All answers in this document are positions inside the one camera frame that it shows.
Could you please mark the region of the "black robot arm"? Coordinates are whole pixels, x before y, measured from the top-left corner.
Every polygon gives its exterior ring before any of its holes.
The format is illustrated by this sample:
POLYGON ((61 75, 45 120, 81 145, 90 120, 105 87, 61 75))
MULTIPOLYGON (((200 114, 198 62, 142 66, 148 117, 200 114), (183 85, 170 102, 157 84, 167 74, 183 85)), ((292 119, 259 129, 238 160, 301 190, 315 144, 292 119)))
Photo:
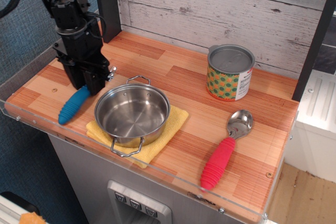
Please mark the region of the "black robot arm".
MULTIPOLYGON (((1 10, 1 17, 13 11, 20 0, 10 0, 1 10)), ((86 86, 96 95, 111 80, 109 61, 101 53, 105 24, 103 18, 89 12, 88 0, 42 0, 61 41, 54 44, 57 59, 76 89, 86 86)))

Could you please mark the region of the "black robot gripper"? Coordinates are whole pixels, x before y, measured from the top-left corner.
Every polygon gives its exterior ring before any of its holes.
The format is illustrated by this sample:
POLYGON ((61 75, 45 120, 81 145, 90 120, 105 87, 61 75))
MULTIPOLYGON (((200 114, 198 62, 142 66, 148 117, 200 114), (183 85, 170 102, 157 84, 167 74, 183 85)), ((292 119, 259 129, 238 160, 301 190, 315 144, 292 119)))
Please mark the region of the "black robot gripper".
POLYGON ((78 90, 85 84, 92 96, 114 77, 116 68, 102 55, 100 27, 96 18, 81 19, 75 28, 56 28, 61 42, 54 46, 71 84, 78 90))

